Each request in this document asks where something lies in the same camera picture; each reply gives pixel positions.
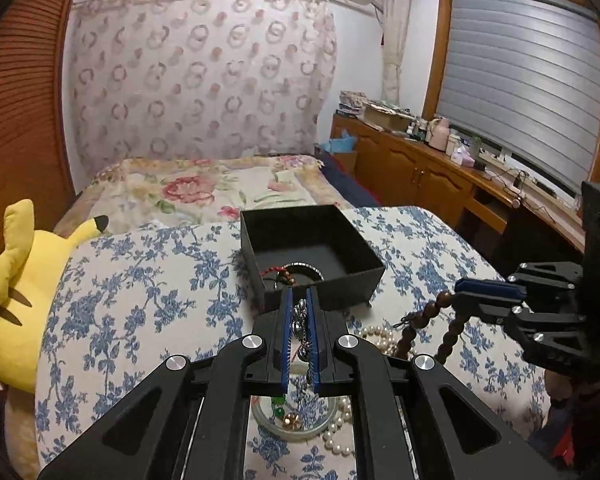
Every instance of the window blind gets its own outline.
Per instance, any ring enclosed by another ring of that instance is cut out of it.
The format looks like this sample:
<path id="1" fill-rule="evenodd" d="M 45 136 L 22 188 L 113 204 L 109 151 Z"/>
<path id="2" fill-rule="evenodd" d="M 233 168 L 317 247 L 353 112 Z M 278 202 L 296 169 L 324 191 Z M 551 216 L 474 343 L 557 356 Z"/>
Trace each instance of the window blind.
<path id="1" fill-rule="evenodd" d="M 437 113 L 579 190 L 600 129 L 600 29 L 567 0 L 452 0 Z"/>

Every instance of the plush toy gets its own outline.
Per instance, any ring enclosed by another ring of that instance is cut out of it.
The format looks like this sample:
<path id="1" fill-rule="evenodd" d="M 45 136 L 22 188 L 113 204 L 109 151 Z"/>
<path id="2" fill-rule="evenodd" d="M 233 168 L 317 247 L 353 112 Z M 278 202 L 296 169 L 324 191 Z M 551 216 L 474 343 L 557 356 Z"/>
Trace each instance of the plush toy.
<path id="1" fill-rule="evenodd" d="M 33 393 L 46 317 L 73 249 L 99 236 L 109 223 L 97 216 L 68 238 L 34 230 L 33 202 L 4 212 L 0 255 L 0 381 Z"/>

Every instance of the black ear tip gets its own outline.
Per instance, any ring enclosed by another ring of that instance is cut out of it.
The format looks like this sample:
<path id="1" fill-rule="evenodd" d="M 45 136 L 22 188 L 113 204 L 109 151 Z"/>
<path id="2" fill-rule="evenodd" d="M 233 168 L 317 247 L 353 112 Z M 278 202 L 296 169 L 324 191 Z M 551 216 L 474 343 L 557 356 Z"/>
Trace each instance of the black ear tip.
<path id="1" fill-rule="evenodd" d="M 96 227 L 101 233 L 103 233 L 104 229 L 109 225 L 109 217 L 107 215 L 96 216 L 93 220 L 96 222 Z"/>

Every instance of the black box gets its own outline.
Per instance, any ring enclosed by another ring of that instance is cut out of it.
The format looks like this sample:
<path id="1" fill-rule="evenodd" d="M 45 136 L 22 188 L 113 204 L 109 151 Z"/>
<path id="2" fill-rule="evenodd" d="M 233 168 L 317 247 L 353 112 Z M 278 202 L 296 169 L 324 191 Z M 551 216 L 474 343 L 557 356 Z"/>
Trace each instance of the black box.
<path id="1" fill-rule="evenodd" d="M 280 307 L 282 286 L 260 273 L 269 267 L 304 262 L 320 270 L 315 283 L 324 310 L 368 304 L 384 273 L 384 264 L 334 205 L 255 209 L 240 213 L 240 244 L 258 310 Z M 275 278 L 272 272 L 269 278 Z M 312 284 L 296 274 L 294 301 Z"/>

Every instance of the blue floral tablecloth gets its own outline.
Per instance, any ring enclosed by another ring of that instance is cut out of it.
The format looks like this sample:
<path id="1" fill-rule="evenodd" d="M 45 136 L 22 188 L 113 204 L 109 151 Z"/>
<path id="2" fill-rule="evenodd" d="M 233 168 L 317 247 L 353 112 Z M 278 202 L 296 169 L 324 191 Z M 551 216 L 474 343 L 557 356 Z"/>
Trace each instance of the blue floral tablecloth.
<path id="1" fill-rule="evenodd" d="M 393 324 L 462 276 L 496 278 L 475 250 L 423 209 L 344 214 L 386 264 L 372 308 L 344 312 L 350 331 Z M 38 365 L 41 465 L 170 354 L 206 358 L 248 334 L 251 305 L 239 222 L 148 225 L 78 247 L 58 286 Z M 443 311 L 418 331 L 418 352 L 435 354 L 449 317 Z M 520 347 L 500 327 L 472 319 L 446 367 L 522 436 L 541 424 L 548 408 L 542 370 L 522 361 Z M 286 442 L 253 417 L 244 471 L 245 480 L 356 479 L 354 457 L 325 450 L 320 436 Z"/>

